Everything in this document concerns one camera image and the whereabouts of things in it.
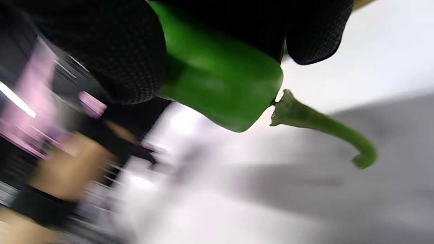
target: white surface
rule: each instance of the white surface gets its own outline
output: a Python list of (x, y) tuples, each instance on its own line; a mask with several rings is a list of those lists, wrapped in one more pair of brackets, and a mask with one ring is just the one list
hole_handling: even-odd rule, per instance
[[(372, 139), (377, 164), (358, 171), (355, 150), (338, 139), (268, 127), (272, 110), (234, 134), (196, 131), (201, 117), (178, 109), (161, 128), (175, 126), (152, 138), (171, 153), (166, 160), (195, 168), (152, 217), (158, 191), (126, 184), (136, 243), (434, 243), (433, 9), (431, 0), (379, 0), (351, 17), (335, 56), (283, 64), (284, 87)], [(394, 101), (379, 102), (386, 98)]]

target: pink object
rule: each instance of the pink object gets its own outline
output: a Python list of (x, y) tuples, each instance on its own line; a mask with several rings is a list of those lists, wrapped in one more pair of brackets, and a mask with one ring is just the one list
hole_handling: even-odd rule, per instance
[(35, 113), (32, 118), (12, 101), (1, 114), (0, 134), (17, 146), (42, 156), (34, 144), (44, 140), (55, 126), (56, 108), (50, 94), (57, 56), (39, 39), (35, 50), (21, 74), (14, 93)]

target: green bell pepper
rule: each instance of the green bell pepper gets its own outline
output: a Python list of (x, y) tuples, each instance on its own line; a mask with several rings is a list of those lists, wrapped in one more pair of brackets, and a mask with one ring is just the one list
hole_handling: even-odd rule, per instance
[(376, 149), (357, 131), (294, 99), (289, 90), (275, 102), (283, 82), (280, 64), (256, 48), (196, 23), (181, 11), (152, 1), (163, 27), (168, 76), (160, 97), (178, 101), (234, 132), (244, 132), (275, 105), (272, 126), (309, 128), (353, 144), (353, 162), (367, 168)]

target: green stem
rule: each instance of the green stem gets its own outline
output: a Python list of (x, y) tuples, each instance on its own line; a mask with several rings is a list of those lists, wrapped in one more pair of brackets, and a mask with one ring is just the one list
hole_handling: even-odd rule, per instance
[(271, 126), (280, 124), (299, 128), (314, 129), (336, 136), (351, 143), (360, 151), (352, 162), (364, 169), (375, 163), (377, 150), (375, 146), (358, 131), (324, 115), (294, 98), (289, 90), (284, 90), (283, 98), (275, 105)]

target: fluorescent light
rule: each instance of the fluorescent light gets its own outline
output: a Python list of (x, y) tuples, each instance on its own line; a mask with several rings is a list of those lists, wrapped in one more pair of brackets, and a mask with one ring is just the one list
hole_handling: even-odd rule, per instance
[(22, 109), (30, 117), (35, 118), (36, 113), (21, 98), (19, 98), (9, 87), (0, 82), (0, 91), (2, 91), (15, 105)]

